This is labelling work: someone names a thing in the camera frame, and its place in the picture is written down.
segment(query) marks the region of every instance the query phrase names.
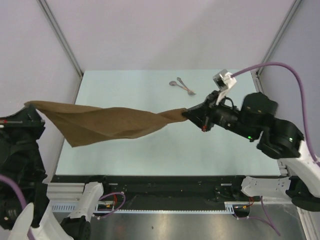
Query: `floor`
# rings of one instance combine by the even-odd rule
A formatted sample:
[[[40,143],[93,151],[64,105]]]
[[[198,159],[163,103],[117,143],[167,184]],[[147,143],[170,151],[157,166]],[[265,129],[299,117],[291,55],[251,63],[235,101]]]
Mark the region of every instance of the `floor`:
[[[118,213],[103,220],[91,220],[91,240],[305,240],[293,205],[266,205],[281,233],[255,219],[236,220],[224,214],[136,214]],[[66,217],[56,213],[57,219]],[[266,219],[260,205],[250,216]]]

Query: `gray wall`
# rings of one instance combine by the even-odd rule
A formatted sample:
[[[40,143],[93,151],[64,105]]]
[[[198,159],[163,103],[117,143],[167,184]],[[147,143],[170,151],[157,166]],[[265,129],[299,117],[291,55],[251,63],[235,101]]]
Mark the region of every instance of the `gray wall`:
[[[245,68],[293,1],[47,0],[83,71]]]
[[[312,145],[320,156],[320,1],[306,0],[275,50],[271,61],[286,63],[302,78]],[[279,103],[277,116],[303,130],[299,87],[294,76],[278,66],[266,67],[261,74],[264,92]]]
[[[80,79],[37,1],[0,1],[0,32],[0,117],[30,100],[73,101]],[[45,125],[39,147],[51,176],[63,136],[50,121]],[[0,227],[0,240],[7,237]]]

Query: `cable connector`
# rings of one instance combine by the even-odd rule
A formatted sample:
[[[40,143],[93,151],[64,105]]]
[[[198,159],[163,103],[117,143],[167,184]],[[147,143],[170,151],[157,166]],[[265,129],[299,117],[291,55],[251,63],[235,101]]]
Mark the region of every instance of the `cable connector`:
[[[215,102],[216,105],[219,105],[221,100],[228,94],[230,89],[237,83],[237,80],[234,77],[231,77],[232,73],[228,72],[226,69],[223,69],[218,74],[213,76],[213,81],[219,88],[219,96]]]

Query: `light blue table surface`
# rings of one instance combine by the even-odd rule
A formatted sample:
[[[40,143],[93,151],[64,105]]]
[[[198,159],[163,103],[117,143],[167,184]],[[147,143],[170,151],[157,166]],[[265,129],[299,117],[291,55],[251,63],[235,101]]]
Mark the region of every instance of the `light blue table surface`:
[[[86,71],[76,104],[154,113],[190,108],[218,89],[212,78],[220,70]],[[189,96],[185,90],[170,86],[169,82],[177,77],[197,94]],[[250,73],[236,79],[237,84],[228,97],[241,107],[245,95],[256,89]],[[203,133],[185,121],[169,124],[138,139],[110,140],[74,148],[65,141],[56,175],[280,175],[277,161],[257,150],[257,143],[219,126]]]

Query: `metal frame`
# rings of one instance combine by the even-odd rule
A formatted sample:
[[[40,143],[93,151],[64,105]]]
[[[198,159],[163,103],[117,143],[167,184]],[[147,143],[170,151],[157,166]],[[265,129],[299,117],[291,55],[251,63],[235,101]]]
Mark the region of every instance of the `metal frame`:
[[[52,212],[54,213],[71,213],[74,211],[77,206],[77,202],[52,202]],[[102,203],[97,203],[94,209],[94,214],[107,214],[110,213],[111,210],[98,210],[98,206]],[[233,204],[225,203],[225,210],[205,210],[205,211],[165,211],[165,210],[123,210],[119,209],[115,211],[115,214],[234,214]]]
[[[84,192],[84,183],[48,183],[46,196],[50,201],[73,203],[80,200]]]
[[[304,234],[307,240],[320,240],[319,227],[315,224],[314,213],[297,207]]]
[[[45,17],[47,18],[49,24],[52,27],[52,30],[54,31],[57,39],[59,40],[59,42],[61,43],[61,46],[63,48],[63,50],[65,51],[67,57],[69,58],[74,70],[77,72],[77,74],[79,75],[80,79],[82,80],[82,77],[84,75],[84,73],[81,71],[80,65],[74,55],[74,53],[72,52],[65,35],[63,34],[63,32],[61,31],[59,24],[55,18],[55,16],[53,15],[48,3],[46,0],[36,0],[40,6],[40,8],[42,9]]]
[[[280,25],[278,32],[276,33],[276,35],[275,35],[275,37],[269,47],[269,49],[266,51],[266,54],[264,55],[264,57],[261,61],[262,64],[268,62],[270,60],[270,58],[272,57],[272,55],[274,54],[275,50],[277,49],[278,44],[280,43],[282,37],[286,33],[286,30],[288,29],[290,23],[292,22],[293,18],[296,15],[296,13],[300,9],[303,1],[304,0],[294,0],[294,2],[292,3],[290,10],[286,14],[283,22]],[[264,70],[264,67],[259,68],[256,73],[257,76],[260,76],[263,70]]]

